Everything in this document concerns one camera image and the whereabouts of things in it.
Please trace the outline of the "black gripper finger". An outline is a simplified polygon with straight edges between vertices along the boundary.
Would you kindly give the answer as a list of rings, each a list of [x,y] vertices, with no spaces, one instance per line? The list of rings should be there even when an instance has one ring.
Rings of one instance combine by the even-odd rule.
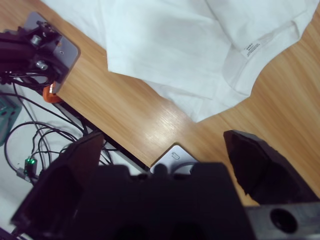
[[[252,133],[223,133],[238,184],[260,205],[311,203],[318,200],[290,162]]]
[[[66,220],[99,164],[103,141],[102,133],[92,132],[71,143],[41,174],[11,223],[54,225]]]

